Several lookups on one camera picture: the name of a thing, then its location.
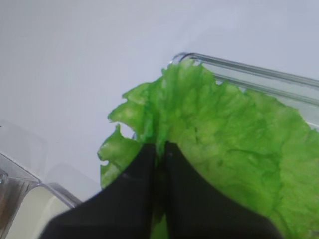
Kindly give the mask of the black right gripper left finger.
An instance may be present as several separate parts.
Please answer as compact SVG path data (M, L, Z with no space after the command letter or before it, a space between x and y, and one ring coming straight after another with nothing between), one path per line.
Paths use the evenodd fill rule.
M151 234L156 150L142 146L106 188L54 217L42 239L148 239Z

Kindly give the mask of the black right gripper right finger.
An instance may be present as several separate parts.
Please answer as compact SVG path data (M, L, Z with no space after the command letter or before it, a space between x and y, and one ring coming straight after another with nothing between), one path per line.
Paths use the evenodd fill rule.
M165 200L171 239L281 239L274 224L210 185L175 143L164 150Z

